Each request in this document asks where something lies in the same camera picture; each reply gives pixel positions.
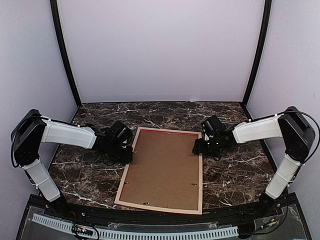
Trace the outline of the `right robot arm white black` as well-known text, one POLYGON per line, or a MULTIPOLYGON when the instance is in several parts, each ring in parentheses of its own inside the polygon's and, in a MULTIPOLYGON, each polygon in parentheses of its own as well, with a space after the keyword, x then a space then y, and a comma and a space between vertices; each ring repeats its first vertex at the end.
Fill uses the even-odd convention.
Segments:
POLYGON ((262 201, 255 205, 255 213, 260 217, 266 217, 275 208, 274 200, 295 180, 302 166, 320 145, 314 142, 319 130, 314 130, 309 123, 311 119, 309 114, 299 111, 294 106, 273 115, 248 119, 230 126, 213 115, 202 122, 203 137, 194 141, 192 152, 219 161, 223 151, 233 145, 282 139, 285 147, 284 157, 261 194, 262 201))

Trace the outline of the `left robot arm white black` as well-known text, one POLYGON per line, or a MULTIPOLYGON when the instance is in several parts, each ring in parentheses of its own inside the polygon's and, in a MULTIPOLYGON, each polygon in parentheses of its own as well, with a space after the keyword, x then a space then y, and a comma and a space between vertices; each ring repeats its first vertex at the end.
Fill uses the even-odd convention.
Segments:
POLYGON ((58 217, 67 218, 71 208, 42 161, 45 146, 76 146, 104 154, 115 163, 129 164, 133 160, 132 139, 132 130, 121 121, 97 128, 52 119, 30 109, 11 132, 11 163, 24 170, 58 217))

